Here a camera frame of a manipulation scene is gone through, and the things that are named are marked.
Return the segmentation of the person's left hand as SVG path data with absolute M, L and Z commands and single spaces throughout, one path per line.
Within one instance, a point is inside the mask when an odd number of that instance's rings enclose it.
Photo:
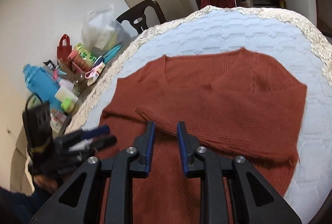
M 38 187 L 46 190 L 50 194 L 53 194 L 58 189 L 58 183 L 56 180 L 45 175 L 36 175 L 33 177 L 33 180 Z

